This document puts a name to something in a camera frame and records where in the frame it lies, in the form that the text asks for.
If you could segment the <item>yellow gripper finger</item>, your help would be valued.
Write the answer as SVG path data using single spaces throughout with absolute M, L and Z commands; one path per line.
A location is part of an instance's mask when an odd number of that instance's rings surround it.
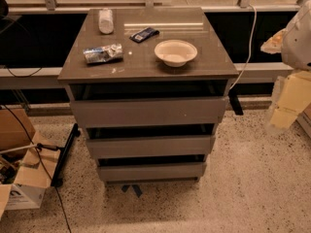
M 265 125 L 266 131 L 270 134 L 281 134 L 288 130 L 311 104 L 311 88 L 289 91 L 286 87 L 286 78 L 278 77 L 273 86 Z
M 261 45 L 260 50 L 269 54 L 282 53 L 285 50 L 283 40 L 286 33 L 286 29 L 279 30 Z

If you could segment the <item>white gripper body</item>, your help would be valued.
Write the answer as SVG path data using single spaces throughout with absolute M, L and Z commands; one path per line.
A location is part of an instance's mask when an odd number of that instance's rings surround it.
M 286 78 L 286 87 L 289 91 L 303 91 L 311 88 L 311 72 L 298 71 Z

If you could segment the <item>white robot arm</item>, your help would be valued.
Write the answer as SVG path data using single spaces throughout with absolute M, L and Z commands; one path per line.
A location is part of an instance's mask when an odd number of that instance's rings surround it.
M 287 26 L 262 44 L 265 53 L 280 53 L 294 70 L 279 76 L 273 86 L 266 130 L 279 134 L 288 130 L 311 104 L 311 1 L 308 0 Z

